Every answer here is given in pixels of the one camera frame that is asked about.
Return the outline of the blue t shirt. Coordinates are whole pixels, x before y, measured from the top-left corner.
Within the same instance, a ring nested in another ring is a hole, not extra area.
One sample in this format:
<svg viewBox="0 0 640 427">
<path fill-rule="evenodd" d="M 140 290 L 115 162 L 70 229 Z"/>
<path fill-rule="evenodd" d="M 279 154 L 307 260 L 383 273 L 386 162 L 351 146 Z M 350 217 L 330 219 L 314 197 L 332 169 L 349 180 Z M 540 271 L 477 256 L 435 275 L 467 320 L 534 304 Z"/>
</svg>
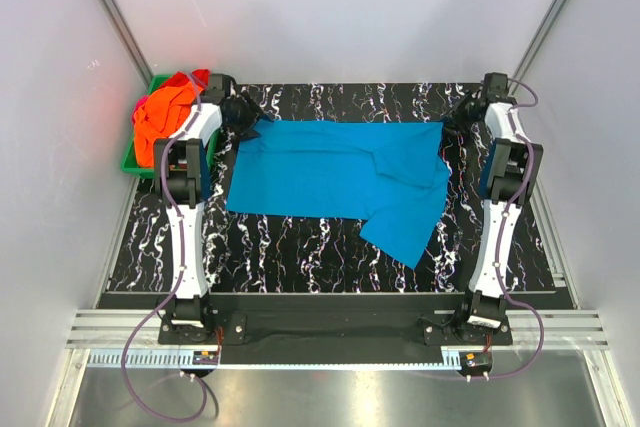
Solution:
<svg viewBox="0 0 640 427">
<path fill-rule="evenodd" d="M 445 210 L 440 122 L 259 121 L 240 143 L 226 207 L 360 220 L 360 236 L 414 268 Z"/>
</svg>

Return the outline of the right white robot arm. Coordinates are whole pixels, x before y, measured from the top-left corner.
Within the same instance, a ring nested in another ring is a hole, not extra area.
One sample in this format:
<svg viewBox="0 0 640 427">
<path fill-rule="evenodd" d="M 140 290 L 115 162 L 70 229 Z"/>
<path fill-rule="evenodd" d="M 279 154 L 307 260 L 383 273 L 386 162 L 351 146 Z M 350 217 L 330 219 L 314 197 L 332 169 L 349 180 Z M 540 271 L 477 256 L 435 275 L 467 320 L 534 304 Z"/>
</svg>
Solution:
<svg viewBox="0 0 640 427">
<path fill-rule="evenodd" d="M 465 297 L 456 309 L 450 330 L 466 343 L 501 332 L 511 303 L 506 274 L 512 237 L 536 184 L 544 149 L 530 140 L 518 110 L 537 105 L 538 96 L 520 103 L 510 94 L 514 82 L 504 73 L 484 76 L 476 93 L 468 93 L 445 121 L 458 132 L 475 123 L 485 124 L 491 135 L 479 195 L 483 205 L 483 230 L 476 266 Z"/>
</svg>

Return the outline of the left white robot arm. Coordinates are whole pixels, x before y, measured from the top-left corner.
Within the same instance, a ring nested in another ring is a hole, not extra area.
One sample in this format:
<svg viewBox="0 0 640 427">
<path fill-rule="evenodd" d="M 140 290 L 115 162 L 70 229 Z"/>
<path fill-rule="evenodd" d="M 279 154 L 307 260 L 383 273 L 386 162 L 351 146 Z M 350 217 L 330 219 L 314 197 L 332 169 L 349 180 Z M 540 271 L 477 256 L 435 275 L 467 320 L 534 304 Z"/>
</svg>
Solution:
<svg viewBox="0 0 640 427">
<path fill-rule="evenodd" d="M 202 226 L 211 196 L 209 151 L 227 127 L 244 139 L 258 136 L 269 116 L 238 89 L 233 77 L 197 70 L 177 73 L 147 98 L 158 133 L 153 143 L 154 188 L 169 220 L 172 282 L 158 308 L 166 332 L 196 343 L 217 332 L 205 278 Z"/>
</svg>

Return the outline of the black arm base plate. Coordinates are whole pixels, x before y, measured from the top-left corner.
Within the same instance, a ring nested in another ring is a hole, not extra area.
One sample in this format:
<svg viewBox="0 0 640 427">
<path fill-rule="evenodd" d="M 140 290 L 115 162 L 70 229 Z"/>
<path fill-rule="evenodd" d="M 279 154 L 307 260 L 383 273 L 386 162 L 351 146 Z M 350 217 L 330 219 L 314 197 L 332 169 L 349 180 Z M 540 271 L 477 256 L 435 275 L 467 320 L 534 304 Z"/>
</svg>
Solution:
<svg viewBox="0 0 640 427">
<path fill-rule="evenodd" d="M 512 342 L 505 301 L 476 294 L 208 294 L 157 304 L 164 343 L 379 337 L 428 346 Z"/>
</svg>

